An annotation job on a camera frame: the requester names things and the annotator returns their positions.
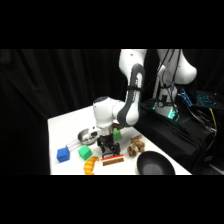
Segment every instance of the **green block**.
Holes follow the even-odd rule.
[[[121,132],[118,131],[116,128],[114,128],[113,136],[114,136],[114,142],[117,142],[122,139]]]
[[[85,161],[89,159],[90,156],[92,156],[91,149],[86,145],[84,145],[78,152],[80,157]]]

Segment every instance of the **orange toy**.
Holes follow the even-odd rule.
[[[93,172],[94,164],[96,161],[99,161],[97,157],[91,157],[84,166],[85,175],[95,175]]]

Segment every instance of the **toy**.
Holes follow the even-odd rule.
[[[99,159],[97,157],[92,157],[85,163],[84,166],[85,175],[95,175],[92,172],[96,161],[99,161]]]
[[[70,160],[70,151],[67,147],[58,150],[57,159],[60,163]]]
[[[116,128],[114,128],[113,136],[114,136],[114,142],[117,142],[122,139],[121,132],[118,131]]]
[[[138,135],[131,139],[131,145],[128,147],[130,157],[136,156],[137,152],[145,152],[145,143],[140,141],[142,137],[142,135]]]
[[[91,152],[91,149],[84,145],[79,151],[79,155],[82,159],[84,159],[85,161],[90,157],[92,156],[92,152]]]
[[[124,162],[124,155],[114,156],[106,159],[101,159],[103,166],[109,166]]]

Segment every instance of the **black cable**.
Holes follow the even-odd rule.
[[[122,94],[122,92],[123,92],[123,90],[124,90],[124,88],[125,88],[125,84],[126,84],[126,82],[127,82],[127,78],[125,77],[124,82],[123,82],[123,86],[122,86],[122,89],[121,89],[121,92],[120,92],[119,97],[118,97],[117,99],[120,99],[121,94]]]
[[[164,57],[162,63],[160,64],[159,68],[157,69],[156,76],[158,75],[158,72],[159,72],[160,69],[162,68],[162,66],[163,66],[163,64],[164,64],[164,62],[165,62],[165,60],[166,60],[166,58],[167,58],[169,52],[170,52],[170,49],[167,50],[166,55],[165,55],[165,57]],[[152,80],[152,81],[145,87],[145,89],[143,90],[143,93],[144,93],[145,90],[152,84],[153,81],[154,81],[154,80]]]

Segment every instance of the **brown object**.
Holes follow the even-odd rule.
[[[116,163],[122,163],[124,162],[124,158],[118,158],[118,159],[114,159],[114,160],[109,160],[109,161],[105,161],[103,162],[103,166],[109,166],[109,165],[113,165]]]
[[[145,143],[141,142],[142,135],[138,135],[131,139],[131,145],[128,147],[128,154],[130,157],[135,157],[137,152],[145,152]]]

